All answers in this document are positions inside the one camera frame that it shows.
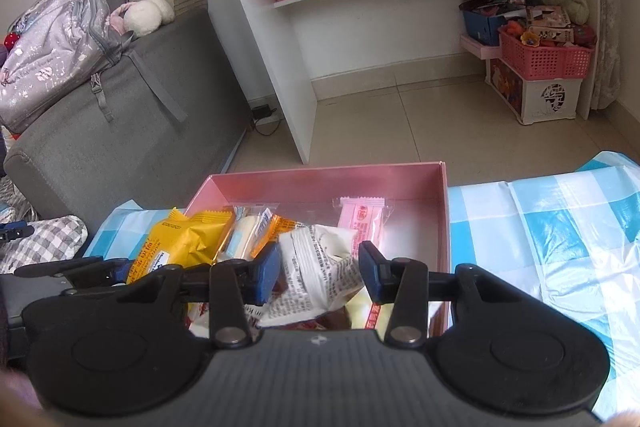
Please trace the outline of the large yellow sandwich pack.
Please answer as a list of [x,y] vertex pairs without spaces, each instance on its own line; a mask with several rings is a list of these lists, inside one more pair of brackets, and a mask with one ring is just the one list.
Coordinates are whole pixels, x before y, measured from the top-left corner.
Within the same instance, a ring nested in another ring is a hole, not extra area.
[[230,209],[205,210],[186,216],[173,209],[168,217],[152,228],[134,259],[127,275],[127,284],[164,267],[179,265],[192,268],[213,265],[234,222]]

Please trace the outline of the clear blue candy packet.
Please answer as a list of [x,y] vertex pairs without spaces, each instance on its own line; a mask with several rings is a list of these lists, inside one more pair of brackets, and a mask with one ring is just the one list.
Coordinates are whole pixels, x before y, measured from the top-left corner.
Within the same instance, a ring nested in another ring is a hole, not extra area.
[[274,213],[267,205],[234,206],[233,210],[233,222],[217,256],[218,262],[255,258],[273,224]]

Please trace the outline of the orange clear snack packet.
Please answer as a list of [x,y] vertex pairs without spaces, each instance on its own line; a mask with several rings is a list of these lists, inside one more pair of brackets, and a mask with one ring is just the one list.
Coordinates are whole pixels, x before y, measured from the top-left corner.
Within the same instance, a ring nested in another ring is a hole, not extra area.
[[256,244],[250,252],[250,257],[252,259],[256,258],[262,251],[262,248],[264,248],[268,243],[277,242],[281,234],[291,232],[296,228],[300,228],[302,225],[302,222],[273,215],[269,222],[267,231],[262,233],[259,239],[257,239]]

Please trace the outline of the pink wafer bar wrapper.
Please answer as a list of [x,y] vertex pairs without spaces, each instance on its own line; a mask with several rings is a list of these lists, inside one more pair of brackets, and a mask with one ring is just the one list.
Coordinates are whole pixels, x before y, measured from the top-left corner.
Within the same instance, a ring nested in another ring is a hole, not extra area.
[[355,231],[352,257],[358,257],[359,245],[368,241],[380,246],[387,218],[386,200],[382,197],[342,197],[338,227]]

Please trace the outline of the white snack pack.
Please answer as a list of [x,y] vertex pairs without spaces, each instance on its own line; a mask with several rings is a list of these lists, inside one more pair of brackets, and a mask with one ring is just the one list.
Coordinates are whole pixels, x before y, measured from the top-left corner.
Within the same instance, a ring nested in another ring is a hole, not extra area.
[[344,307],[363,286],[352,257],[356,232],[305,225],[279,236],[284,288],[270,298],[261,329],[307,322]]

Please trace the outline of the red snack pack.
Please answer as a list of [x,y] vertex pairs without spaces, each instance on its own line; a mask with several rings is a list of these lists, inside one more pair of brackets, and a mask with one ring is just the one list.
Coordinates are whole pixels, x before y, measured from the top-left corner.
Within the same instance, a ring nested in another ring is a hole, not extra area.
[[[264,315],[265,306],[245,305],[244,312],[247,319],[248,328],[253,338],[259,333],[258,323]],[[190,332],[200,338],[209,338],[209,304],[208,303],[189,303],[188,313],[186,314],[186,323],[189,325]]]

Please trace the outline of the cream white cake pack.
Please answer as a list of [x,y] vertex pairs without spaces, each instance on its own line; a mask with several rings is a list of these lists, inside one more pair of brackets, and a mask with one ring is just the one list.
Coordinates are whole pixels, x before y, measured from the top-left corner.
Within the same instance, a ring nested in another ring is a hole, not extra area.
[[393,307],[393,303],[386,303],[386,305],[374,303],[367,289],[363,287],[346,303],[345,309],[352,329],[373,329],[378,334],[378,338],[383,340]]

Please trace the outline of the pink silver cardboard box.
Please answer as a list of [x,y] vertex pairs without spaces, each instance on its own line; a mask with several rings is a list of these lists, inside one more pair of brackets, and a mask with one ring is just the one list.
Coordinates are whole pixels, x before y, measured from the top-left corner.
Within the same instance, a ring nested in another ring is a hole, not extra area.
[[226,207],[268,208],[282,249],[280,285],[265,306],[248,306],[258,329],[314,329],[331,315],[336,329],[384,333],[395,303],[372,303],[358,271],[358,246],[371,242],[388,260],[449,269],[449,219],[443,162],[281,170],[210,176],[190,202],[193,216]]

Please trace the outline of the grey sofa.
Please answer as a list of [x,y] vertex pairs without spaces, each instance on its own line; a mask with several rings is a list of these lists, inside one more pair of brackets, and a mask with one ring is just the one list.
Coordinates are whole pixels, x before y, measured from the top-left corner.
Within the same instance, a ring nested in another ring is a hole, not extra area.
[[44,219],[74,215],[96,233],[120,204],[186,207],[206,176],[227,170],[250,106],[206,11],[136,40],[101,76],[106,119],[88,84],[11,146],[6,174]]

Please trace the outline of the blue checkered tablecloth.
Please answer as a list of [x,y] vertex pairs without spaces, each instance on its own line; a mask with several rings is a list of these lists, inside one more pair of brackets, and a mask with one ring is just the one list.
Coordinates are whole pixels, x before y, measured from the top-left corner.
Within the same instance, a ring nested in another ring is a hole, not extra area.
[[591,329],[610,373],[594,406],[639,406],[639,168],[601,152],[574,172],[447,185],[449,269],[473,263]]

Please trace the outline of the power strip on floor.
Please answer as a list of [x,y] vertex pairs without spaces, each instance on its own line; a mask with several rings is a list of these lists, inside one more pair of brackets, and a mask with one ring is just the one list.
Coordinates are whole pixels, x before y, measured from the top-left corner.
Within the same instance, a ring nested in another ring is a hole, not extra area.
[[277,124],[281,119],[279,109],[270,104],[260,104],[252,108],[252,118],[255,126]]

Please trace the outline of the white decorated storage box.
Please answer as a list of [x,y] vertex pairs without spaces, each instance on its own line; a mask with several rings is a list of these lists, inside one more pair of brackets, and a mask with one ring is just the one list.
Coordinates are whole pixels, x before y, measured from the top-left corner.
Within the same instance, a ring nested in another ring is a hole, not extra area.
[[581,79],[526,80],[501,58],[491,58],[486,82],[525,126],[576,117]]

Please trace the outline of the silver grey backpack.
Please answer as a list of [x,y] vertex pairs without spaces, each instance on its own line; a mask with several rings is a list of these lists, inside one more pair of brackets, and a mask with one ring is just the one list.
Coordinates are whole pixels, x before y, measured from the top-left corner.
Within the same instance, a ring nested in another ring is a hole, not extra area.
[[131,47],[132,32],[110,24],[107,0],[38,0],[10,27],[17,42],[1,66],[1,124],[23,133],[46,110],[84,83],[104,118],[113,119],[101,74],[124,57],[180,122],[186,112]]

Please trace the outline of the pink plastic basket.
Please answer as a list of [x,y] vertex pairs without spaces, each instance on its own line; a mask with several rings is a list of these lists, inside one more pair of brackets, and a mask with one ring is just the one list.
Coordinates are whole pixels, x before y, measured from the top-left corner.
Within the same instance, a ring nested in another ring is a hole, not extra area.
[[501,58],[525,80],[584,79],[594,49],[583,46],[526,46],[500,27]]

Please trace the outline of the blue storage bin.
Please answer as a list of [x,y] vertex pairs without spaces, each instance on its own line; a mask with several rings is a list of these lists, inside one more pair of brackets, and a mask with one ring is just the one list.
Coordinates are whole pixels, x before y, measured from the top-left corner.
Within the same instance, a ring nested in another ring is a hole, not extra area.
[[526,17],[524,0],[506,0],[484,5],[469,1],[460,4],[459,10],[468,36],[484,46],[498,46],[499,28],[506,26],[511,18]]

